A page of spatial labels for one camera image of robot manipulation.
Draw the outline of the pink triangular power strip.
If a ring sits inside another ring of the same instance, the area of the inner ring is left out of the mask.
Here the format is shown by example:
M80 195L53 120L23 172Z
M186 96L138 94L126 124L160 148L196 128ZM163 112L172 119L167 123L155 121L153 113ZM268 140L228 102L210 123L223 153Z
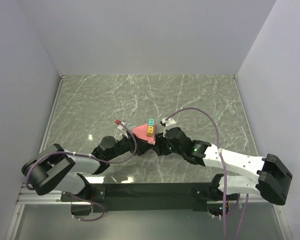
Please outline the pink triangular power strip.
M132 130L132 133L135 134L138 139L147 141L149 144L154 145L155 144L155 129L156 129L156 126L154 125L154 134L153 134L153 136L147 136L148 126L149 126L148 124L143 124L143 125L137 126Z

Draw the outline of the yellow USB charger plug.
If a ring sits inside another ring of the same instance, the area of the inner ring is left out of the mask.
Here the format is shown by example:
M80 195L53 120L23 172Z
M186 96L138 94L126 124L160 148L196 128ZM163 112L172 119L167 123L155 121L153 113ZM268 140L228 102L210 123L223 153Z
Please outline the yellow USB charger plug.
M153 136L154 132L155 132L154 126L153 126L153 125L149 125L149 126L147 127L146 135L147 135L148 137L151 137L151 136Z

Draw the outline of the teal USB charger plug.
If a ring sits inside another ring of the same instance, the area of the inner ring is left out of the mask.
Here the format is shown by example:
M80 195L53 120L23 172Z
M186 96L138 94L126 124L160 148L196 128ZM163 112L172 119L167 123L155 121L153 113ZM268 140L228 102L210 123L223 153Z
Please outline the teal USB charger plug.
M148 121L149 126L154 126L155 125L155 120L153 118L150 118Z

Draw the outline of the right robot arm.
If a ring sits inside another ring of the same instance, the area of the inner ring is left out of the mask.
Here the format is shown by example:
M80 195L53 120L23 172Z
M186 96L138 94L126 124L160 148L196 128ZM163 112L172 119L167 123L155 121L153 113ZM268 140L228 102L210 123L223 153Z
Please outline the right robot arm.
M192 165L234 173L214 177L209 193L216 200L226 194L249 194L278 206L286 204L293 175L274 154L249 156L217 148L209 142L190 139L179 127L157 133L154 139L153 150L159 155L174 153Z

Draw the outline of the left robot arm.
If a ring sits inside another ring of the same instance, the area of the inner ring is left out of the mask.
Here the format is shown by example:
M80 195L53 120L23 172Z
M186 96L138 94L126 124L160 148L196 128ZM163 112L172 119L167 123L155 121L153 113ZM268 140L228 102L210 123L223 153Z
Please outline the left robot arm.
M25 163L21 172L25 176L26 188L39 196L59 190L70 192L78 201L84 201L90 195L90 188L82 173L99 175L110 167L111 160L125 153L131 153L131 157L141 156L155 143L135 134L123 136L120 140L105 136L91 154L66 151L54 143Z

